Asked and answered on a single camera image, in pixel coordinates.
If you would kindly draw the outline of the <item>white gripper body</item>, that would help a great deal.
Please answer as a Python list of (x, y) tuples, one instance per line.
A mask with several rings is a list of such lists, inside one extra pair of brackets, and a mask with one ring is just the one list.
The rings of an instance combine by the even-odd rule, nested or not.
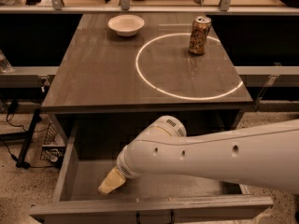
[(138, 178), (141, 176), (139, 172), (134, 171), (132, 168), (129, 167), (127, 164), (127, 161), (125, 159), (125, 154), (128, 149), (128, 146), (125, 146), (123, 150), (120, 152), (118, 158), (117, 158), (117, 167), (121, 171), (122, 175), (126, 178)]

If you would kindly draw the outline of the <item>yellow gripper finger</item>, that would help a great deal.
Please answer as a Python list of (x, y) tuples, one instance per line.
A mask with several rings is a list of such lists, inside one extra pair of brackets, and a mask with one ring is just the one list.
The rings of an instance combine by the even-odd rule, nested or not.
[(126, 177), (121, 173), (121, 171), (114, 167), (98, 187), (98, 191), (101, 194), (109, 194), (111, 191), (119, 188), (126, 182)]

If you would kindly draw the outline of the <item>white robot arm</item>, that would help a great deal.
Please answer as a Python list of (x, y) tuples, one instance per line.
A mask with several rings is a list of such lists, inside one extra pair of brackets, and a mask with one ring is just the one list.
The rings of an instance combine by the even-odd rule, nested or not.
[(299, 120), (188, 136), (171, 116), (126, 145), (98, 191), (108, 194), (143, 174), (191, 175), (299, 193)]

